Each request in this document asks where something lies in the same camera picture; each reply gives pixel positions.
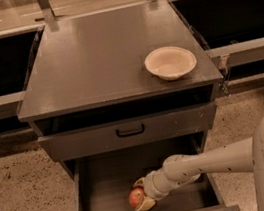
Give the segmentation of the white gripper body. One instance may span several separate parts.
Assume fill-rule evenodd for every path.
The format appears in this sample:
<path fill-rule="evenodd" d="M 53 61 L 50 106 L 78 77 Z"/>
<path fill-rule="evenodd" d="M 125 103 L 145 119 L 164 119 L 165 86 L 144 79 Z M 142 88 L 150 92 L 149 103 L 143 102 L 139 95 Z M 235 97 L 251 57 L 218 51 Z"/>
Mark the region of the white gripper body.
<path fill-rule="evenodd" d="M 145 194 L 156 201 L 162 200 L 173 190 L 171 181 L 168 180 L 163 170 L 149 172 L 143 182 Z"/>

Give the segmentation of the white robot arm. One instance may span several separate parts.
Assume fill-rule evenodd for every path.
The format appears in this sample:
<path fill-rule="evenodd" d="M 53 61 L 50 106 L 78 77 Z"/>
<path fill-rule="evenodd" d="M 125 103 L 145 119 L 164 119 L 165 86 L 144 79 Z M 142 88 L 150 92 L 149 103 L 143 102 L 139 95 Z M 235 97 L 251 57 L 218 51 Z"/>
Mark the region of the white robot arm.
<path fill-rule="evenodd" d="M 128 201 L 135 211 L 148 211 L 201 174 L 230 172 L 254 174 L 258 211 L 264 211 L 264 117 L 250 138 L 197 155 L 169 156 L 160 169 L 134 183 Z"/>

